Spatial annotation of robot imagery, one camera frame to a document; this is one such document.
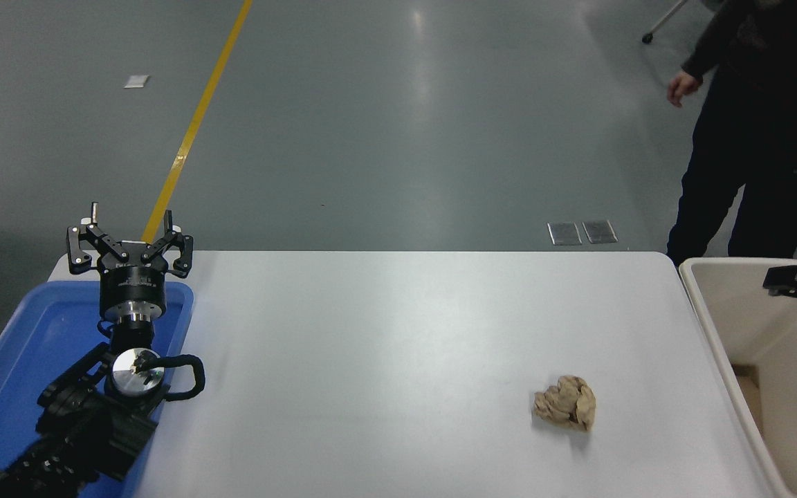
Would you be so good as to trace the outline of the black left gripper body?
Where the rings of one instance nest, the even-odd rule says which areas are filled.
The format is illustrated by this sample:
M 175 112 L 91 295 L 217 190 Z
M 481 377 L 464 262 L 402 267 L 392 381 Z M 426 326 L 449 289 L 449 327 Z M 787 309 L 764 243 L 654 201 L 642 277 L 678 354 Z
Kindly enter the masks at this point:
M 127 252 L 127 261 L 120 261 L 111 253 L 98 258 L 101 308 L 114 308 L 124 302 L 146 302 L 165 308 L 167 260 L 160 252 L 143 259 L 145 247 L 130 246 Z

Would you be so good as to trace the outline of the person's right hand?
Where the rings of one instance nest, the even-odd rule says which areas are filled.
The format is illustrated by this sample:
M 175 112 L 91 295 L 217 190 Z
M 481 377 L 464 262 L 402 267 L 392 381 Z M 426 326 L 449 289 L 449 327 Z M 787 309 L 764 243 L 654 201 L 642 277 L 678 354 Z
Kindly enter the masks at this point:
M 695 94 L 703 84 L 702 77 L 695 77 L 680 70 L 668 83 L 666 98 L 673 107 L 683 107 L 682 100 L 687 95 Z

